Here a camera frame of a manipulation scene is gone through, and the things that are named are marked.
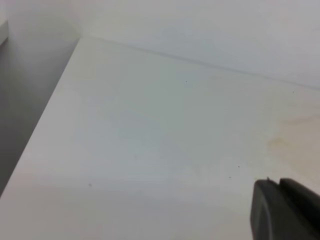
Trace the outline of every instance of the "white wall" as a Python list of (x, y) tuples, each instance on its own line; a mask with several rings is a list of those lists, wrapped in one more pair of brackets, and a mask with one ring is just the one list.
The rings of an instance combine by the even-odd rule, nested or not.
[(0, 48), (0, 157), (8, 161), (21, 154), (81, 34), (320, 87), (318, 0), (1, 1), (10, 33)]
[(320, 192), (319, 102), (84, 38), (1, 197), (1, 239), (250, 240), (255, 179)]

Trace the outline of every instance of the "white shelf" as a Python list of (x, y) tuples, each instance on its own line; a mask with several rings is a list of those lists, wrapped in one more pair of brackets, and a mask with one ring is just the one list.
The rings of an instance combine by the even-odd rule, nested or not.
[(8, 21), (0, 17), (0, 45), (8, 38)]
[(318, 103), (316, 90), (81, 39), (1, 197), (1, 237), (251, 239), (255, 179), (319, 189)]

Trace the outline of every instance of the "white shelf surface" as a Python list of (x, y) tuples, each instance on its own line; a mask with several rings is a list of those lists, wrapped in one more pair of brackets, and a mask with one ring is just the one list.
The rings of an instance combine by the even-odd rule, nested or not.
[(6, 240), (251, 239), (254, 181), (318, 191), (320, 92), (79, 41), (0, 200)]

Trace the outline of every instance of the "black object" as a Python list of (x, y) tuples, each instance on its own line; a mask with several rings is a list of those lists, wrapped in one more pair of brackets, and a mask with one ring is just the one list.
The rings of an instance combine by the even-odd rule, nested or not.
[(320, 240), (320, 196), (292, 179), (258, 180), (250, 222), (254, 240)]

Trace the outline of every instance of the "stain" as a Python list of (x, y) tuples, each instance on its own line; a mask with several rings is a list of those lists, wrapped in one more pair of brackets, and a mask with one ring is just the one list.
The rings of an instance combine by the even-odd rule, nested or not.
[(283, 121), (267, 150), (296, 173), (320, 182), (320, 115)]
[(303, 102), (302, 100), (299, 101), (294, 101), (294, 100), (290, 100), (286, 102), (286, 105), (289, 108), (294, 108), (294, 109), (309, 109), (309, 110), (320, 110), (320, 105), (317, 104), (317, 101), (314, 102)]

